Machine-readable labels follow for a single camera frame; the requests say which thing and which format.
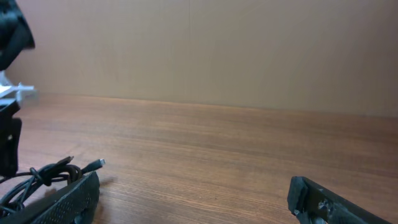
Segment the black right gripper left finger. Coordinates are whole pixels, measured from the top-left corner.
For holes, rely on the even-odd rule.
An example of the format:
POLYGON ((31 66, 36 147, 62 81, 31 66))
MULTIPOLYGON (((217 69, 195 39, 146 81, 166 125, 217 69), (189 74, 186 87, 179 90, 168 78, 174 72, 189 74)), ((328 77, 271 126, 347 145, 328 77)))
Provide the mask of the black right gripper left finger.
POLYGON ((91 172, 21 211, 1 218, 1 224, 91 224, 99 195, 99 177, 91 172))

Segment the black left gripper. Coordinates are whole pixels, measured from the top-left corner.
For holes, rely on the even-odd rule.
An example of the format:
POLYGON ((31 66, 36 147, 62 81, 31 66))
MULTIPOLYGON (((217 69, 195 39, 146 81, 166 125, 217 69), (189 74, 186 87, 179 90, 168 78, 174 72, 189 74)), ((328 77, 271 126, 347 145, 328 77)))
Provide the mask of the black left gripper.
POLYGON ((18 146, 22 120, 13 116, 20 110, 13 99, 1 99, 1 176, 12 177, 18 171, 18 146))

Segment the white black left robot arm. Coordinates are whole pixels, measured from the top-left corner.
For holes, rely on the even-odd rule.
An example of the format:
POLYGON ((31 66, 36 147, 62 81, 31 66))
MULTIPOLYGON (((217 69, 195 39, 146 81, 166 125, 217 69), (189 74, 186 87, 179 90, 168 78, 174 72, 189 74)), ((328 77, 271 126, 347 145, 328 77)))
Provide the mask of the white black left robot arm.
POLYGON ((6 70, 23 50, 35 48, 30 27, 15 0, 1 0, 1 176, 18 171, 18 145, 22 121, 14 115, 24 102, 33 98, 33 86, 15 85, 6 70))

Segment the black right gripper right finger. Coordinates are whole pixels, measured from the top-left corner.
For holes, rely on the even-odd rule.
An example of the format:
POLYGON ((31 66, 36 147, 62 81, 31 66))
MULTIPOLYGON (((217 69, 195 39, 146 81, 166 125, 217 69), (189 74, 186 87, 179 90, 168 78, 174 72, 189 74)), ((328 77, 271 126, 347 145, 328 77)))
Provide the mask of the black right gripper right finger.
POLYGON ((287 203, 289 211, 301 224, 389 224, 302 176, 291 178, 287 203))

